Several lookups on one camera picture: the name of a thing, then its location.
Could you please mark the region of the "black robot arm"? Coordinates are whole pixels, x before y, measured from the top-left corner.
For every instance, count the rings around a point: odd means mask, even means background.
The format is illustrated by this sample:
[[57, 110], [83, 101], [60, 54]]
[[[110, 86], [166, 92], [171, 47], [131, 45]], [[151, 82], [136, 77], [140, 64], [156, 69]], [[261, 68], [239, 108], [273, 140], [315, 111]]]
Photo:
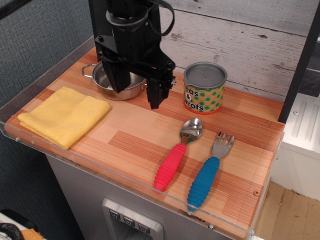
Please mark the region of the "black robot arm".
[[164, 0], [108, 0], [105, 17], [112, 35], [95, 39], [113, 90], [119, 94], [130, 85], [130, 74], [138, 75], [146, 79], [147, 99], [153, 110], [176, 85], [176, 64], [160, 47], [162, 37], [171, 32], [174, 22], [162, 32], [159, 7], [174, 11]]

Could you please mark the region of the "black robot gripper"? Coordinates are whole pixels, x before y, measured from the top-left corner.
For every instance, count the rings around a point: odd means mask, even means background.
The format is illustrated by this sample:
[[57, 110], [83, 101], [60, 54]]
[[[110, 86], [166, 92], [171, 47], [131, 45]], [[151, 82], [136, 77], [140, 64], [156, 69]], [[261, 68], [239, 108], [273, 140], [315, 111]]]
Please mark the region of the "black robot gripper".
[[112, 89], [118, 94], [131, 84], [130, 73], [147, 79], [147, 99], [152, 110], [158, 109], [173, 87], [175, 63], [161, 50], [159, 4], [108, 4], [106, 19], [111, 25], [114, 45], [98, 43], [103, 47], [101, 62]]

